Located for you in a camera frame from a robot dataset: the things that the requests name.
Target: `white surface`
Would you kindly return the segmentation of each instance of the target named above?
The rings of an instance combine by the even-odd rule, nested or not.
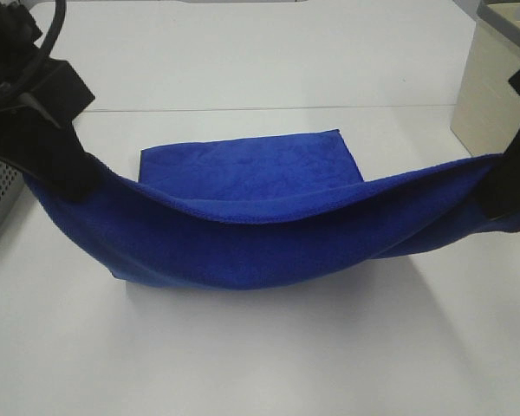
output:
[[[84,114],[88,150],[339,127],[368,178],[466,155],[452,107]],[[113,279],[25,192],[0,236],[0,415],[520,415],[520,234],[284,289]]]
[[[91,109],[451,105],[473,29],[450,0],[83,2],[54,56]]]

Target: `blue towel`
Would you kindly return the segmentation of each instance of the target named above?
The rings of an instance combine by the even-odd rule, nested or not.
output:
[[[120,279],[260,289],[474,232],[520,231],[520,212],[490,221],[469,196],[499,158],[367,182],[334,130],[147,149],[138,183],[96,160],[101,185],[83,203],[27,182],[58,227]]]

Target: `microfiber towel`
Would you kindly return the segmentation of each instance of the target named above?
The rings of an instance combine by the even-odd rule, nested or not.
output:
[[[475,232],[520,231],[470,197],[500,155],[364,181],[339,131],[146,149],[140,179],[95,163],[71,203],[26,178],[63,232],[114,276],[151,286],[261,289]]]

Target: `black cable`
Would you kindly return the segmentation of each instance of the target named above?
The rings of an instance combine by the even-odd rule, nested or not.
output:
[[[67,10],[66,0],[55,0],[55,12],[49,30],[42,41],[42,46],[39,48],[35,58],[23,71],[22,76],[17,82],[0,94],[0,106],[6,104],[8,101],[20,95],[24,89],[33,81],[35,75],[42,68],[42,65],[50,56],[50,52],[62,31],[63,22],[66,17]]]

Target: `blue cloth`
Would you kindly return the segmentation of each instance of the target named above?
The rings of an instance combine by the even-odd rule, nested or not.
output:
[[[147,149],[138,183],[96,160],[101,185],[78,204],[27,181],[58,227],[120,279],[259,289],[520,231],[520,212],[490,221],[469,197],[499,158],[366,182],[334,130]]]

